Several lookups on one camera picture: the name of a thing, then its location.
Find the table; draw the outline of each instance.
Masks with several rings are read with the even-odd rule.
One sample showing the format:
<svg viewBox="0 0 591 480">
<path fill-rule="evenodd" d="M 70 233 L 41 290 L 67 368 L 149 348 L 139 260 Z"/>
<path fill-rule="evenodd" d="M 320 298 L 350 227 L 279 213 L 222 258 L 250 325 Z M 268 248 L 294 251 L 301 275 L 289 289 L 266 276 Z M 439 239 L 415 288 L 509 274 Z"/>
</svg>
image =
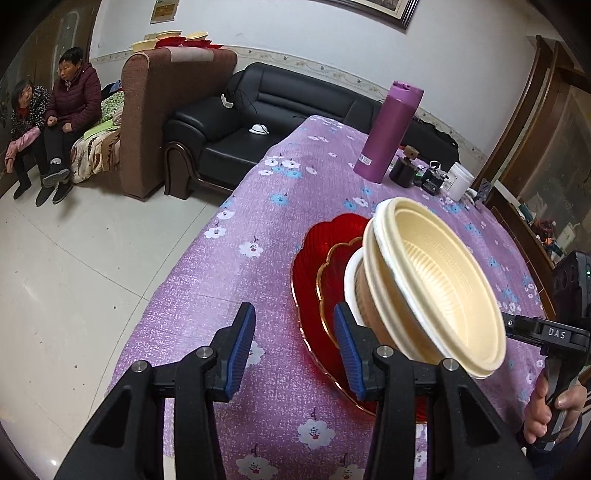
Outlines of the table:
<svg viewBox="0 0 591 480">
<path fill-rule="evenodd" d="M 343 212 L 373 215 L 389 197 L 407 196 L 439 215 L 482 266 L 501 309 L 543 314 L 515 244 L 486 208 L 479 210 L 390 181 L 373 184 L 353 163 L 366 135 L 313 116 L 272 147 L 194 240 L 158 288 L 124 347 L 114 382 L 137 359 L 180 360 L 231 323 L 240 302 L 256 308 L 256 332 L 242 386 L 216 404 L 228 479 L 362 479 L 374 418 L 319 373 L 300 336 L 290 291 L 291 263 L 312 225 Z M 508 340 L 501 368 L 479 384 L 517 430 L 543 360 Z M 173 454 L 171 404 L 164 445 Z M 426 429 L 417 426 L 416 478 L 426 474 Z"/>
</svg>

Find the stacked bowls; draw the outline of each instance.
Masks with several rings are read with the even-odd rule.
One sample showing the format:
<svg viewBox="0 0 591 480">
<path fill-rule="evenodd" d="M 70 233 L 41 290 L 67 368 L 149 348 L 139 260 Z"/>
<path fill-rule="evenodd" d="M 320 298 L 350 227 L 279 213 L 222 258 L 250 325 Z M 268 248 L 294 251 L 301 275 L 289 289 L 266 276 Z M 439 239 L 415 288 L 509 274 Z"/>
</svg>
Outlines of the stacked bowls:
<svg viewBox="0 0 591 480">
<path fill-rule="evenodd" d="M 380 203 L 363 248 L 345 272 L 345 300 L 358 323 L 411 360 L 455 358 L 486 378 L 505 358 L 495 295 L 462 240 L 419 203 Z"/>
</svg>

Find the white tile floor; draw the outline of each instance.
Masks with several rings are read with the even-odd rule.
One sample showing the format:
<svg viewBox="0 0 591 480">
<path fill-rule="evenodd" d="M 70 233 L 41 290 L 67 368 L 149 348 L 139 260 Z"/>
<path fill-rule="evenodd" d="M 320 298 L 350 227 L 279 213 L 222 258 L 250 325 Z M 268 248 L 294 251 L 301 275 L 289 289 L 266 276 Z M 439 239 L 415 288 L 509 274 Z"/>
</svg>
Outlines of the white tile floor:
<svg viewBox="0 0 591 480">
<path fill-rule="evenodd" d="M 0 199 L 0 421 L 49 480 L 153 292 L 224 198 L 160 190 L 140 202 L 97 176 L 37 208 L 31 178 L 20 199 L 15 187 Z"/>
</svg>

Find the red plate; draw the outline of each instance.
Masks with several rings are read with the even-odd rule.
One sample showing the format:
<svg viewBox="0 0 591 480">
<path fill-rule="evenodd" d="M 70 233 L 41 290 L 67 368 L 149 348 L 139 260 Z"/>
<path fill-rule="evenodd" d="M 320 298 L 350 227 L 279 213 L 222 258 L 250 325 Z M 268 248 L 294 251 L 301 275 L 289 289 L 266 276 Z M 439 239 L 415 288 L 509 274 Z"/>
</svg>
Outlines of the red plate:
<svg viewBox="0 0 591 480">
<path fill-rule="evenodd" d="M 358 401 L 349 389 L 332 333 L 332 311 L 338 302 L 345 300 L 345 267 L 361 246 L 360 237 L 368 221 L 354 213 L 345 213 L 331 222 L 314 225 L 295 256 L 291 292 L 298 308 L 301 335 L 315 363 L 355 406 L 375 415 L 376 403 Z M 416 416 L 417 421 L 425 422 L 422 398 L 417 399 Z"/>
</svg>

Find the purple water bottle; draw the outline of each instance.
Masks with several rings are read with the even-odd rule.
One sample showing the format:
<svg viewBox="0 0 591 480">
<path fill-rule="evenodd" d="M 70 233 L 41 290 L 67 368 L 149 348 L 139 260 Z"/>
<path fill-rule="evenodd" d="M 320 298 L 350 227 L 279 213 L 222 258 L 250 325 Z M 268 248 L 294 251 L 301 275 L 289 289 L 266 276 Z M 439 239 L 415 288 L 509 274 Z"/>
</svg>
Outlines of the purple water bottle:
<svg viewBox="0 0 591 480">
<path fill-rule="evenodd" d="M 410 125 L 423 91 L 408 83 L 394 82 L 386 95 L 353 171 L 374 183 L 382 179 Z"/>
</svg>

